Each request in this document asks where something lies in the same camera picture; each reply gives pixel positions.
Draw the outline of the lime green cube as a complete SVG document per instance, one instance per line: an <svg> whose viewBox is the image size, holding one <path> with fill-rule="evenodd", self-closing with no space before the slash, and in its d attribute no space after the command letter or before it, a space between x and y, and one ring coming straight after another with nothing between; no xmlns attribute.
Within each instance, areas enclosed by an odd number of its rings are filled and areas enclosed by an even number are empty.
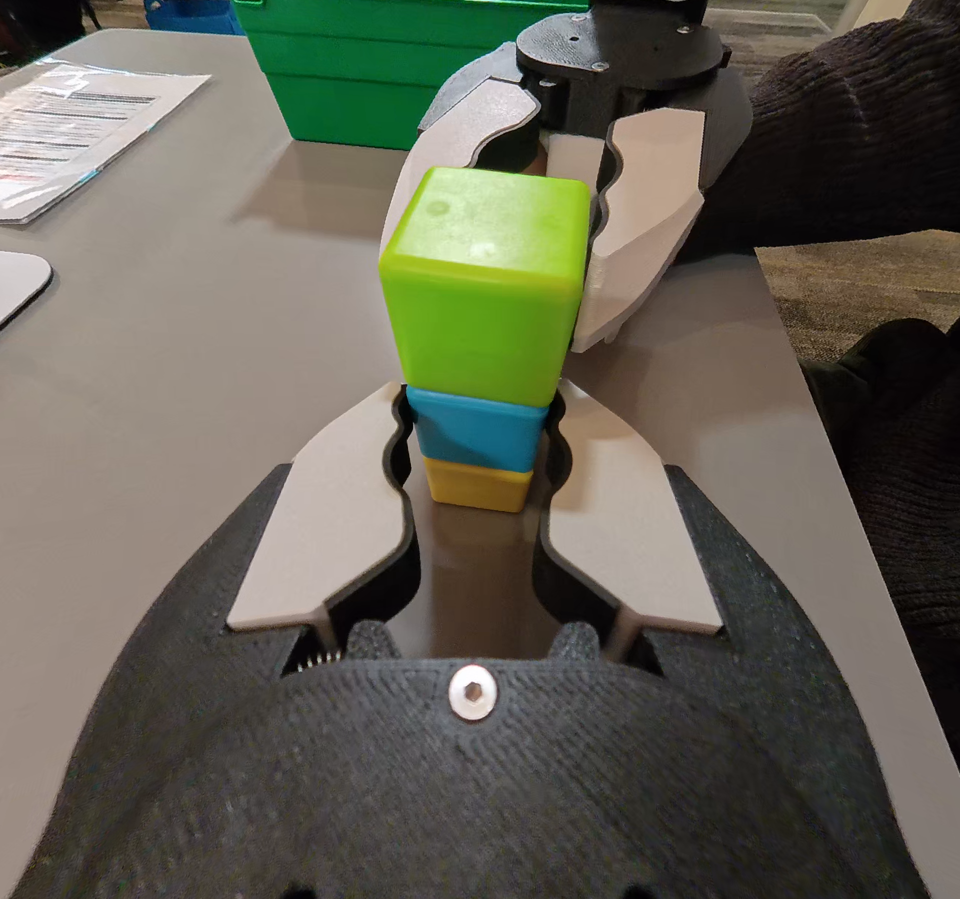
<svg viewBox="0 0 960 899"><path fill-rule="evenodd" d="M581 305L591 217L578 180L429 169L379 260L405 382L548 407Z"/></svg>

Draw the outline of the laminated paper sheet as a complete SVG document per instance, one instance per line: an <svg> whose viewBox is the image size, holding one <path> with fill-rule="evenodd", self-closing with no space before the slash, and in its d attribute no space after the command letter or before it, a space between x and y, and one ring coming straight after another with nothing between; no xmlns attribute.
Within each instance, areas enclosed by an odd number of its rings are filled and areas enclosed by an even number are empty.
<svg viewBox="0 0 960 899"><path fill-rule="evenodd" d="M32 222L210 81L55 60L40 65L40 75L1 99L2 224Z"/></svg>

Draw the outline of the grey desk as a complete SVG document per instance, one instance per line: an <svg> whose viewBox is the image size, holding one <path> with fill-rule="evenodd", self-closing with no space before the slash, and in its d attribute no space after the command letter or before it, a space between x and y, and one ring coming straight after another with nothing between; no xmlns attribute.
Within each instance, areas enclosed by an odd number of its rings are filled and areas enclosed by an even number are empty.
<svg viewBox="0 0 960 899"><path fill-rule="evenodd" d="M323 425L400 377L377 271L404 155L291 140L246 40L111 29L76 63L211 79L2 249L2 897L104 678L170 581ZM751 254L666 273L570 380L635 426L864 672L880 571Z"/></svg>

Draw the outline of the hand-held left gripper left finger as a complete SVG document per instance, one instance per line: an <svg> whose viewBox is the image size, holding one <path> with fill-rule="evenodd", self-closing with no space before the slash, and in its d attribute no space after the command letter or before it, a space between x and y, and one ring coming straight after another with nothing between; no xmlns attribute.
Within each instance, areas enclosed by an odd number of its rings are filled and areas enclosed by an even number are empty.
<svg viewBox="0 0 960 899"><path fill-rule="evenodd" d="M234 631L311 626L344 650L363 620L386 622L419 589L412 419L390 381L294 456L226 622Z"/></svg>

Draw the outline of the blue plastic tub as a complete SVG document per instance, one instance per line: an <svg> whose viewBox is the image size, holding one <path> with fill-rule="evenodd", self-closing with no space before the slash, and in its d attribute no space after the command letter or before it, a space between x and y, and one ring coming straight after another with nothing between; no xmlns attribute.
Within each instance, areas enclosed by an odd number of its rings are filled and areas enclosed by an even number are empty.
<svg viewBox="0 0 960 899"><path fill-rule="evenodd" d="M230 0L143 0L149 28L244 36Z"/></svg>

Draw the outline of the white board stand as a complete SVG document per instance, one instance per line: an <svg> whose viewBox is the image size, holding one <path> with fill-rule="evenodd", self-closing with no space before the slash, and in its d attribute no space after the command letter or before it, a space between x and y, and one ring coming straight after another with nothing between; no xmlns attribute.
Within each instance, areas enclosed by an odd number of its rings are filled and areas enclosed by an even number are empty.
<svg viewBox="0 0 960 899"><path fill-rule="evenodd" d="M1 251L1 328L45 291L54 269L43 257Z"/></svg>

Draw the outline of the person's black clothed legs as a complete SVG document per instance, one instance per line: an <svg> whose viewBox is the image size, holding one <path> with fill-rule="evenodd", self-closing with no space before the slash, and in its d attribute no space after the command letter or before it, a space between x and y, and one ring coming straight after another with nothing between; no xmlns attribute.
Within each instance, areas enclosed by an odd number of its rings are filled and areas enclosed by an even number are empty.
<svg viewBox="0 0 960 899"><path fill-rule="evenodd" d="M959 761L959 322L889 321L802 375Z"/></svg>

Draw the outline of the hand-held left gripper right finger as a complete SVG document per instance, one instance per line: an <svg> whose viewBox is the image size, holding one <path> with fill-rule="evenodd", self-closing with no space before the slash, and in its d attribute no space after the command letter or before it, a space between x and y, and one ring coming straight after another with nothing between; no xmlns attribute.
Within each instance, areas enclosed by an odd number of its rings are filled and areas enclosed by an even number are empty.
<svg viewBox="0 0 960 899"><path fill-rule="evenodd" d="M625 661L648 630L714 638L723 620L665 465L625 420L567 379L545 434L547 496L534 593Z"/></svg>

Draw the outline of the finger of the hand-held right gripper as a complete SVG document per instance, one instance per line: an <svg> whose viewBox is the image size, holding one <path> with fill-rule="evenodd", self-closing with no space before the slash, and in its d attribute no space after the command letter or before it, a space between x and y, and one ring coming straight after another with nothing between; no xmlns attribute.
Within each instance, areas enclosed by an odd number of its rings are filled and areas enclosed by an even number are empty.
<svg viewBox="0 0 960 899"><path fill-rule="evenodd" d="M551 136L551 260L582 280L569 349L606 340L644 303L704 203L699 187L705 114L653 110L616 120L604 141Z"/></svg>
<svg viewBox="0 0 960 899"><path fill-rule="evenodd" d="M408 152L383 225L380 251L426 173L436 167L521 173L540 155L541 103L513 82L487 78L426 127Z"/></svg>

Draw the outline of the blue cube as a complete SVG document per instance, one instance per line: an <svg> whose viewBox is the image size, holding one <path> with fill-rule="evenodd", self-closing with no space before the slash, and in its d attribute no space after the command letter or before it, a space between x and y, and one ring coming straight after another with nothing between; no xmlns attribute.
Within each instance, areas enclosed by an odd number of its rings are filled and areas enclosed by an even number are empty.
<svg viewBox="0 0 960 899"><path fill-rule="evenodd" d="M548 407L441 393L409 384L406 399L426 459L531 472Z"/></svg>

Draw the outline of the person's right forearm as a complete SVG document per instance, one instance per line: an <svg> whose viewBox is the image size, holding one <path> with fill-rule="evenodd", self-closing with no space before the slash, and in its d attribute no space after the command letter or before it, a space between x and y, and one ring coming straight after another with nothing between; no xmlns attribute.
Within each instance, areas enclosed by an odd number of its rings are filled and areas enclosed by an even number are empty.
<svg viewBox="0 0 960 899"><path fill-rule="evenodd" d="M789 55L706 192L680 260L959 229L959 0Z"/></svg>

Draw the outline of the green plastic bin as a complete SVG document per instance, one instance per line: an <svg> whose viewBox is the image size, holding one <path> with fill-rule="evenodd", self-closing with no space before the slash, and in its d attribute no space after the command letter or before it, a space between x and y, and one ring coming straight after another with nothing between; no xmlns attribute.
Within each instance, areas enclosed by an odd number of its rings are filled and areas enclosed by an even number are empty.
<svg viewBox="0 0 960 899"><path fill-rule="evenodd" d="M291 136L408 150L443 84L589 0L231 0Z"/></svg>

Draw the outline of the yellow cube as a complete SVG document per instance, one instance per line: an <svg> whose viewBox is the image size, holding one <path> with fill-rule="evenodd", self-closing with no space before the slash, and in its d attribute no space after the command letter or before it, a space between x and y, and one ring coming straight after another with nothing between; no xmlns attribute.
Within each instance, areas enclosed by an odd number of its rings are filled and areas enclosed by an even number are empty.
<svg viewBox="0 0 960 899"><path fill-rule="evenodd" d="M423 458L434 502L471 509L519 513L525 506L533 472Z"/></svg>

